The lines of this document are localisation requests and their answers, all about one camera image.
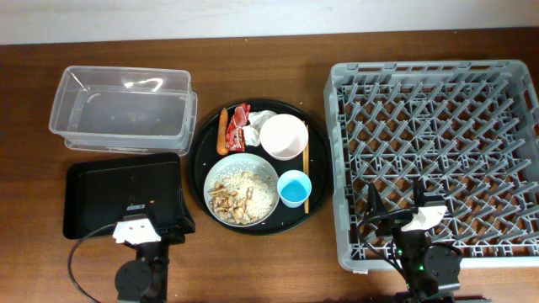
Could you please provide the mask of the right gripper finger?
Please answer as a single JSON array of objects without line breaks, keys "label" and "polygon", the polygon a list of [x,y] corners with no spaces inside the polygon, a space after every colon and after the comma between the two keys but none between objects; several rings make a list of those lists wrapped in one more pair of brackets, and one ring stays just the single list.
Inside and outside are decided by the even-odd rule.
[{"label": "right gripper finger", "polygon": [[382,198],[379,195],[378,190],[374,183],[368,184],[368,194],[367,194],[367,215],[380,215],[385,214],[386,208],[382,202]]},{"label": "right gripper finger", "polygon": [[418,179],[414,180],[413,194],[414,205],[416,207],[434,207],[445,205],[445,199],[441,194],[428,192]]}]

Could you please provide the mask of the grey plate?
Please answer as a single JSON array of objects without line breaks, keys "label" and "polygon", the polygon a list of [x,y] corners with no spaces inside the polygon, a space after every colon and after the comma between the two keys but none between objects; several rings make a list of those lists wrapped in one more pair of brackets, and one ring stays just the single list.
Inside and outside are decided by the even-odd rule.
[{"label": "grey plate", "polygon": [[[205,182],[204,182],[202,194],[204,196],[204,201],[205,201],[205,204],[206,204],[208,210],[210,211],[211,215],[213,215],[217,219],[217,221],[221,222],[222,224],[224,224],[226,226],[247,228],[247,227],[256,226],[256,225],[262,223],[263,221],[265,221],[266,219],[268,219],[270,217],[270,215],[275,211],[277,206],[270,213],[270,215],[268,217],[266,217],[265,219],[263,219],[261,222],[255,223],[255,224],[252,224],[252,225],[247,225],[247,226],[236,226],[236,225],[233,225],[233,224],[225,223],[224,221],[220,221],[213,214],[213,212],[210,210],[210,206],[209,206],[209,198],[210,197],[206,193],[206,191],[210,187],[210,183],[212,182],[212,180],[215,177],[218,177],[218,176],[220,176],[222,174],[225,174],[225,173],[231,173],[232,171],[250,171],[250,172],[253,172],[253,173],[265,173],[265,174],[267,174],[267,175],[269,175],[269,176],[271,176],[273,178],[273,180],[274,180],[274,182],[276,184],[276,191],[277,191],[278,175],[277,175],[277,172],[275,171],[275,169],[273,168],[273,166],[268,161],[266,161],[265,159],[263,159],[260,156],[256,156],[256,155],[250,154],[250,153],[232,154],[230,156],[224,157],[221,160],[219,160],[210,169],[210,171],[206,175],[206,179],[205,179]],[[279,201],[280,201],[280,196],[278,194],[277,205],[279,204]]]}]

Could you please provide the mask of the blue plastic cup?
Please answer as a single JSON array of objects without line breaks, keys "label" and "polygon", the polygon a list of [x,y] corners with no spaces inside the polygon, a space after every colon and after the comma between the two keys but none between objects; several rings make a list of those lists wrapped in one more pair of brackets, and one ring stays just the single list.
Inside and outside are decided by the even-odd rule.
[{"label": "blue plastic cup", "polygon": [[297,208],[309,198],[312,192],[312,183],[304,172],[289,170],[279,177],[277,191],[285,206]]}]

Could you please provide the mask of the wooden chopstick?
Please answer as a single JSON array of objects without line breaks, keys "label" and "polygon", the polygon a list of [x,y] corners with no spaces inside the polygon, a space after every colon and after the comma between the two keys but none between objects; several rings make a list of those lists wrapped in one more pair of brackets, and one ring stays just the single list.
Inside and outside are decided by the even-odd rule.
[{"label": "wooden chopstick", "polygon": [[[306,146],[303,150],[303,156],[302,156],[302,161],[303,161],[303,172],[309,176],[309,137],[307,137],[307,143],[306,143]],[[309,191],[308,191],[308,195],[304,201],[304,211],[306,214],[308,214],[310,212],[309,210]]]}]

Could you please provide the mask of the orange carrot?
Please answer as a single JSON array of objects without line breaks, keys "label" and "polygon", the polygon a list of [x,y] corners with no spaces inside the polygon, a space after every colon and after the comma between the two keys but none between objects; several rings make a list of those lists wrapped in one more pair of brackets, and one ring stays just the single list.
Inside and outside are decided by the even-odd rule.
[{"label": "orange carrot", "polygon": [[220,113],[219,117],[219,124],[218,124],[218,133],[217,133],[217,141],[216,141],[216,152],[221,155],[225,156],[228,154],[227,149],[227,123],[228,123],[228,112],[226,108],[223,108]]}]

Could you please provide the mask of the red snack wrapper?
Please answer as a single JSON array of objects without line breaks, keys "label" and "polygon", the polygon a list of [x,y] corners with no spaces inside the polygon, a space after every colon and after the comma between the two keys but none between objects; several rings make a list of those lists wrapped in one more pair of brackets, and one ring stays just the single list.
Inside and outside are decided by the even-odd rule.
[{"label": "red snack wrapper", "polygon": [[250,105],[242,103],[236,106],[226,131],[226,148],[230,152],[243,152],[245,140],[243,127],[248,123]]}]

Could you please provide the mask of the white bowl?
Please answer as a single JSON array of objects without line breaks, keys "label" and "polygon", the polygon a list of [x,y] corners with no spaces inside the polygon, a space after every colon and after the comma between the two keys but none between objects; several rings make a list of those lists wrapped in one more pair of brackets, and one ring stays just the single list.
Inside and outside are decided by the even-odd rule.
[{"label": "white bowl", "polygon": [[305,123],[296,116],[277,114],[263,124],[259,138],[271,157],[288,161],[304,151],[309,135]]}]

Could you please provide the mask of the white tissue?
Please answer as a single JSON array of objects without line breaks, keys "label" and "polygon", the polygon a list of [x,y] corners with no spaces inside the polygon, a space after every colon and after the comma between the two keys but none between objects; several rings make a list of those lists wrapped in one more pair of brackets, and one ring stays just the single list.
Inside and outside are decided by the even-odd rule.
[{"label": "white tissue", "polygon": [[275,116],[271,110],[251,112],[248,114],[248,123],[243,127],[243,137],[246,146],[260,145],[260,131],[264,123]]}]

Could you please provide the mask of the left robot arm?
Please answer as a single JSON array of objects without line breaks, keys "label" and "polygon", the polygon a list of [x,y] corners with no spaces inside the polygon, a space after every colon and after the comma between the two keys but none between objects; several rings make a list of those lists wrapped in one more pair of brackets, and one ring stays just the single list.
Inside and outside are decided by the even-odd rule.
[{"label": "left robot arm", "polygon": [[172,225],[159,228],[158,215],[133,214],[117,222],[113,238],[136,251],[136,257],[116,272],[118,302],[166,302],[168,300],[169,248],[185,243],[195,232],[194,220],[184,198],[170,206]]}]

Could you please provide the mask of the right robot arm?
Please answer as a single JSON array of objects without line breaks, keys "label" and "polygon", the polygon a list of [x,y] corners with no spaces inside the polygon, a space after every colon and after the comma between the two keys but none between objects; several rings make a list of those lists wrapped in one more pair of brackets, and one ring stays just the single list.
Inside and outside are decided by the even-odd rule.
[{"label": "right robot arm", "polygon": [[428,192],[414,181],[414,203],[388,210],[375,184],[367,187],[367,211],[363,226],[373,225],[377,237],[390,241],[390,256],[384,260],[404,279],[407,289],[395,294],[395,302],[454,302],[460,289],[458,275],[462,251],[451,244],[432,242],[426,232],[441,223],[447,211],[443,195]]}]

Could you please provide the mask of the grey dishwasher rack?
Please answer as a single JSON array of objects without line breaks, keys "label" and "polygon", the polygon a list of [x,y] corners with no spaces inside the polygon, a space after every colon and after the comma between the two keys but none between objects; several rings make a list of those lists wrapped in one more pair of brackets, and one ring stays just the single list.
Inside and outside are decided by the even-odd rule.
[{"label": "grey dishwasher rack", "polygon": [[343,269],[387,269],[389,240],[360,223],[367,186],[395,210],[415,179],[446,198],[428,237],[464,267],[537,266],[538,97],[523,62],[338,63],[323,96]]}]

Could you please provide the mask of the black rectangular tray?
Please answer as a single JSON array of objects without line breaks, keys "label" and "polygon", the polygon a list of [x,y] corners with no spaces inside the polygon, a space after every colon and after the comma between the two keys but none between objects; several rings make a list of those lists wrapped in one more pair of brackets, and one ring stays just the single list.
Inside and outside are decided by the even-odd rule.
[{"label": "black rectangular tray", "polygon": [[184,198],[180,157],[172,152],[80,162],[67,170],[63,235],[78,239],[127,215],[145,212],[150,200]]}]

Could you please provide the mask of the rice and peanut shells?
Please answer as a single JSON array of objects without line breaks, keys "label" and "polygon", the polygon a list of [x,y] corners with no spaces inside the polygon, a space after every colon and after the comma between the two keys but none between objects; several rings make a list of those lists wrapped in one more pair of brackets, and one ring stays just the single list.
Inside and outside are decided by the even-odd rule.
[{"label": "rice and peanut shells", "polygon": [[236,226],[261,222],[278,201],[273,178],[250,171],[232,171],[215,177],[206,193],[213,214],[220,221]]}]

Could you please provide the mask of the clear plastic bin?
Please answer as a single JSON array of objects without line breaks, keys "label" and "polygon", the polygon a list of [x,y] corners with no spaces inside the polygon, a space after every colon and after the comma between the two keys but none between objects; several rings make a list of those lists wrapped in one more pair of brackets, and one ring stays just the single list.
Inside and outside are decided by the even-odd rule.
[{"label": "clear plastic bin", "polygon": [[184,156],[196,117],[197,95],[185,70],[70,66],[49,129],[73,150]]}]

